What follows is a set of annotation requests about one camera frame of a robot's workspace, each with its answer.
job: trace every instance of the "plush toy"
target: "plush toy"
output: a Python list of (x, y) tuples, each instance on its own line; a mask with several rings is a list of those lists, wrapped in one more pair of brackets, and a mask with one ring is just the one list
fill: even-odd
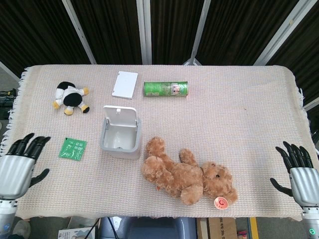
[(146, 146), (149, 157), (142, 166), (145, 179), (156, 184), (156, 189), (165, 189), (173, 197), (180, 197), (185, 205), (192, 205), (207, 195), (212, 200), (221, 196), (231, 205), (237, 200), (229, 170), (215, 162), (205, 162), (200, 168), (193, 153), (182, 149), (181, 163), (173, 162), (165, 153), (164, 140), (154, 137)]
[(81, 109), (82, 113), (87, 113), (90, 107), (83, 103), (82, 96), (88, 93), (89, 89), (87, 87), (77, 89), (74, 84), (63, 81), (56, 88), (53, 107), (58, 109), (61, 105), (65, 105), (64, 113), (68, 116), (73, 114), (73, 108), (76, 106)]

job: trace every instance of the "white storage box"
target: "white storage box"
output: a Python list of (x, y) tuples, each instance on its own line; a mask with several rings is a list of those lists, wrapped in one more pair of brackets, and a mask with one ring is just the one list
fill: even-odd
[(115, 158), (141, 156), (142, 122), (131, 107), (104, 106), (100, 146)]

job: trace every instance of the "robotic hand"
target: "robotic hand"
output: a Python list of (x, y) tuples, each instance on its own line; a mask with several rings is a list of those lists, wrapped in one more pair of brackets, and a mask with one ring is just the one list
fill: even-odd
[(303, 209), (302, 218), (308, 239), (319, 238), (319, 173), (313, 168), (310, 155), (305, 148), (284, 142), (288, 154), (281, 148), (276, 150), (284, 159), (289, 173), (291, 189), (282, 187), (274, 178), (270, 181), (280, 192), (293, 197)]
[(34, 184), (41, 182), (49, 169), (32, 178), (34, 165), (50, 137), (36, 137), (25, 150), (34, 133), (16, 141), (0, 158), (0, 239), (7, 238), (16, 210), (17, 198)]

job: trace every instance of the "green can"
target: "green can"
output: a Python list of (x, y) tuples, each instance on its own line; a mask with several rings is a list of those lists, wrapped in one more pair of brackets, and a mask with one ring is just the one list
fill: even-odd
[(188, 82), (144, 82), (145, 96), (184, 96), (188, 95)]

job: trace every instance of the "teddy bear head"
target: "teddy bear head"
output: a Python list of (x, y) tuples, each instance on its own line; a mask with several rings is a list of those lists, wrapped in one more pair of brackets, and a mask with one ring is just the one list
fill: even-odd
[(211, 199), (224, 197), (229, 204), (237, 200), (236, 189), (232, 186), (230, 171), (215, 162), (205, 162), (202, 166), (204, 193)]

